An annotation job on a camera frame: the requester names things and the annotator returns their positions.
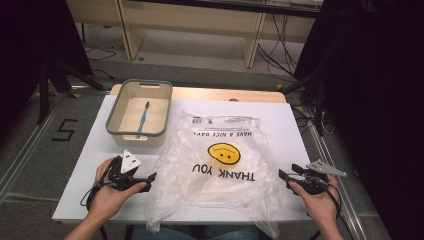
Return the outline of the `clear printed plastic bag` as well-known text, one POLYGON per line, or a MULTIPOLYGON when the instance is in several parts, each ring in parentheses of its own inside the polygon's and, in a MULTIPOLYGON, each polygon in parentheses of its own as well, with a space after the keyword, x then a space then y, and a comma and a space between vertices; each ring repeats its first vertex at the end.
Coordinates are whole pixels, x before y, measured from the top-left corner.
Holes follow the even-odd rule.
POLYGON ((178 115, 154 169, 147 228, 183 205, 231 209, 270 237, 279 235, 277 171, 261 121, 247 116, 178 115))

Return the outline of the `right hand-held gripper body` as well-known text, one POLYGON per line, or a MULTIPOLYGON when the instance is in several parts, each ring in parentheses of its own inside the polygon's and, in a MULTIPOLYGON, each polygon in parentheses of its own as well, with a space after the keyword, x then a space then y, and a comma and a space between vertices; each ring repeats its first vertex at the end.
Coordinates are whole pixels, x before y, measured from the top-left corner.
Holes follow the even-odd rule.
POLYGON ((303 169, 305 170, 303 174, 297 174, 292 170, 292 173, 289 175, 294 178, 294 182, 298 183, 310 195, 317 195, 325 191, 329 182, 329 175, 341 177, 347 176, 346 172, 343 172, 321 160, 311 162, 303 169))

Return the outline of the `person's left hand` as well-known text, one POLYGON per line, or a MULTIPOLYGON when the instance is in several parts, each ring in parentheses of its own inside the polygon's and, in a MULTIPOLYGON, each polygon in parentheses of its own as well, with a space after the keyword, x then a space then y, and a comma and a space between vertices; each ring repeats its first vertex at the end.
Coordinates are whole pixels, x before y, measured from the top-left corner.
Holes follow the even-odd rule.
POLYGON ((115 190, 110 186, 103 186, 95 194, 85 219, 95 223, 106 222, 118 213, 126 200, 145 187, 146 184, 144 182, 137 183, 124 191, 115 190))

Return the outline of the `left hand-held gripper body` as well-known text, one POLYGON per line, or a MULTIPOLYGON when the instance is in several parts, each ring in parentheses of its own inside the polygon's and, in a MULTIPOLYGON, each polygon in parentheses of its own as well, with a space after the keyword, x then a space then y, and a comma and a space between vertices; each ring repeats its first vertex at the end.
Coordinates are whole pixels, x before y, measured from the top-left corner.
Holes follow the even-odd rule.
POLYGON ((122 156, 115 157, 108 174, 111 186, 116 190, 124 191, 137 183, 145 182, 148 184, 149 179, 134 177, 140 165, 141 161, 128 150, 125 150, 122 156))

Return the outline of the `blue toothbrush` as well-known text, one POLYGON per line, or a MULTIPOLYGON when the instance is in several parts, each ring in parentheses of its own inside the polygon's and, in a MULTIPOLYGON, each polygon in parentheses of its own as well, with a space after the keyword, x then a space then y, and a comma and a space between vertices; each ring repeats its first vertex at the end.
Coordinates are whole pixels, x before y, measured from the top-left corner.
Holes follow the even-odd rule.
POLYGON ((142 132, 142 129, 143 129, 146 117, 147 117, 147 111, 148 111, 149 107, 150 107, 150 101, 147 101, 146 104, 145 104, 143 114, 141 115, 141 118, 140 118, 140 124, 139 124, 139 127, 137 129, 138 134, 135 136, 136 139, 140 139, 140 137, 141 137, 140 133, 142 132))

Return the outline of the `light wooden table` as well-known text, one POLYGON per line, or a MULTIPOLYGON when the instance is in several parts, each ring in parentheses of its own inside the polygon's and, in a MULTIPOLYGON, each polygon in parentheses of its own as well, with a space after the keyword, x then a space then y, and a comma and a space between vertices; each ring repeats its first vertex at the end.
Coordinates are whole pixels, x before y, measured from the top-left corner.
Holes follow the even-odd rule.
POLYGON ((285 96, 280 92, 238 89, 174 87, 171 94, 160 94, 159 98, 162 96, 169 97, 171 100, 190 99, 232 102, 286 103, 285 96))

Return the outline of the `person's right hand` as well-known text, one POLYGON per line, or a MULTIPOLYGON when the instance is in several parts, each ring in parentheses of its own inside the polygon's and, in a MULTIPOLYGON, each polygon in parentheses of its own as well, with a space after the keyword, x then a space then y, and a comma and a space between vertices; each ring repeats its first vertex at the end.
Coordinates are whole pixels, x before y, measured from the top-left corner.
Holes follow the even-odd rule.
POLYGON ((337 207, 328 193, 319 195, 308 194, 298 183, 289 182, 289 186, 303 200, 307 213, 316 223, 318 228, 321 226, 336 225, 337 207))

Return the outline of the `black tripod stand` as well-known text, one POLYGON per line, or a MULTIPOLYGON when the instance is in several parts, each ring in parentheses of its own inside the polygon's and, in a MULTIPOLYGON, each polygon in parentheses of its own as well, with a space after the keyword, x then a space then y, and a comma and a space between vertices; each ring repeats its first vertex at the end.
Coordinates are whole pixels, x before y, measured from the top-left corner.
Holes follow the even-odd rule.
POLYGON ((314 70, 311 74, 299 80, 295 84, 287 88, 282 88, 279 90, 281 94, 287 95, 295 90, 300 89, 301 87, 304 87, 306 90, 306 95, 307 96, 312 95, 312 100, 315 102, 314 124, 315 124, 315 129, 318 132, 320 137, 323 136, 323 132, 324 132, 322 119, 323 119, 323 110, 324 110, 325 91, 324 91, 322 80, 323 80, 323 74, 320 73, 318 70, 314 70))
POLYGON ((48 82, 51 82, 59 93, 68 93, 71 90, 71 85, 66 78, 67 75, 76 77, 96 90, 108 91, 108 88, 95 81, 93 77, 88 77, 63 61, 45 60, 39 67, 40 110, 38 125, 44 122, 50 110, 48 82))

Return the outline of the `beige basin with grey rim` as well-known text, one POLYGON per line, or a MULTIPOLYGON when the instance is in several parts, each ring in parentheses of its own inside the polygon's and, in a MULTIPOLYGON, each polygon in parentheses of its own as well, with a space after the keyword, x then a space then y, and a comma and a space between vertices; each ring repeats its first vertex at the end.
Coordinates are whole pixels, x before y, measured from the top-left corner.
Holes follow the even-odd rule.
POLYGON ((167 81, 130 79, 125 81, 115 99, 106 130, 121 146, 160 147, 165 141, 168 113, 171 106, 169 97, 159 95, 171 94, 173 86, 167 81), (145 104, 150 101, 147 117, 136 139, 140 118, 145 104))

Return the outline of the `white board table cover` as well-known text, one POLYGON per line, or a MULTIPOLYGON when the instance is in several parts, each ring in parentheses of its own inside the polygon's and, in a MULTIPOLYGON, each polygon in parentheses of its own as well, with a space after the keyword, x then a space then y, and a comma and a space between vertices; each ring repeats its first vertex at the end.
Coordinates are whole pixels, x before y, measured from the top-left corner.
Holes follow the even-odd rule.
MULTIPOLYGON (((83 147, 76 166, 65 187, 52 219, 61 223, 78 223, 87 210, 80 205, 83 195, 94 182, 93 173, 97 166, 105 159, 122 154, 123 149, 115 143, 112 136, 106 131, 106 121, 112 110, 116 96, 106 96, 97 114, 96 120, 83 147)), ((251 116, 261 120, 261 130, 268 140, 271 149, 271 160, 278 169, 289 171, 292 163, 305 166, 309 163, 307 151, 300 136, 291 107, 287 103, 259 103, 259 102, 230 102, 213 100, 176 100, 170 105, 167 137, 175 129, 177 115, 182 111, 195 116, 236 115, 251 116)), ((131 153, 143 161, 137 174, 147 176, 158 159, 163 147, 129 147, 131 153)), ((301 201, 291 191, 286 189, 282 180, 276 181, 283 196, 279 198, 279 209, 276 211, 276 221, 307 220, 305 208, 301 201)), ((120 212, 111 220, 119 223, 145 223, 148 209, 149 193, 136 194, 122 206, 120 212)), ((247 224, 249 219, 243 213, 225 208, 202 208, 186 205, 176 208, 173 215, 165 218, 164 224, 247 224)))

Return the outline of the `black curtain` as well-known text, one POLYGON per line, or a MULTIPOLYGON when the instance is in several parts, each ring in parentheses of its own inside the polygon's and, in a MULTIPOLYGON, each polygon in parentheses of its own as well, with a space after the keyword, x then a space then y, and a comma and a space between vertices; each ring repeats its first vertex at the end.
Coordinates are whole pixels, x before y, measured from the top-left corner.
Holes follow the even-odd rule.
POLYGON ((92 73, 66 0, 0 0, 0 139, 41 73, 62 90, 73 70, 92 73))
POLYGON ((296 75, 319 81, 392 240, 424 240, 424 0, 324 0, 296 75))

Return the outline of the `light wooden desk frame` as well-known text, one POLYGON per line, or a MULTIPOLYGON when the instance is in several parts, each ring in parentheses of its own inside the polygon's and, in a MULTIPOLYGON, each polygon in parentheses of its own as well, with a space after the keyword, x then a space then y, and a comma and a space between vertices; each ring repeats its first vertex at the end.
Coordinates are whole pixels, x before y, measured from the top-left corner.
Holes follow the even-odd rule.
POLYGON ((148 30, 211 34, 244 39, 245 66, 253 65, 258 41, 276 40, 274 21, 290 42, 304 43, 312 18, 287 13, 255 13, 131 0, 66 0, 77 23, 116 26, 121 29, 126 55, 134 59, 148 30))

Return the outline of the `metal floor rail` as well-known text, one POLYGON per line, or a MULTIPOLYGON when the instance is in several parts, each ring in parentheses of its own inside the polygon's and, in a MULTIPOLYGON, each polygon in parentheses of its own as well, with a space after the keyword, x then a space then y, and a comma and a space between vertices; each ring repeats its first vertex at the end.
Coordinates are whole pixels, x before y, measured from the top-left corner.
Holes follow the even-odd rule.
POLYGON ((0 141, 0 205, 19 179, 25 166, 57 118, 57 112, 68 98, 58 94, 49 98, 49 110, 39 121, 39 99, 31 99, 18 114, 3 142, 0 141))
POLYGON ((352 173, 351 163, 343 152, 336 134, 328 135, 326 132, 323 132, 323 135, 319 134, 316 127, 321 127, 321 124, 315 120, 314 111, 310 106, 296 106, 294 111, 310 161, 322 160, 347 174, 346 177, 335 176, 342 201, 340 217, 342 232, 348 240, 369 240, 357 212, 355 199, 349 193, 350 187, 353 186, 354 191, 358 190, 359 196, 362 197, 363 186, 359 178, 352 173))

